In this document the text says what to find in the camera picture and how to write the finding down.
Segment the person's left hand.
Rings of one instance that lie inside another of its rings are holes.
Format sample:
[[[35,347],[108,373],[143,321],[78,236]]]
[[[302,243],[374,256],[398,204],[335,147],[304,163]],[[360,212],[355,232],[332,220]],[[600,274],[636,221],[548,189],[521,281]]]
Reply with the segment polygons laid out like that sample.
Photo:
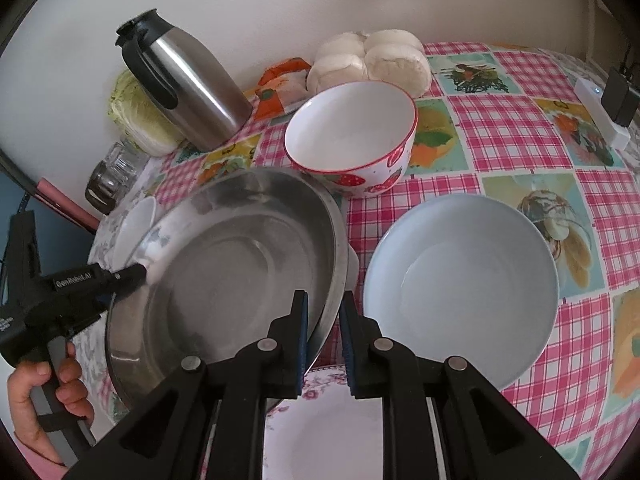
[[[66,344],[66,358],[56,374],[60,386],[55,391],[58,400],[70,414],[84,418],[91,426],[94,408],[88,400],[88,390],[81,381],[82,370],[76,360],[76,349],[72,342]],[[51,377],[48,362],[23,361],[8,379],[8,400],[14,432],[17,440],[50,462],[63,465],[46,432],[41,428],[32,405],[30,392],[42,386]]]

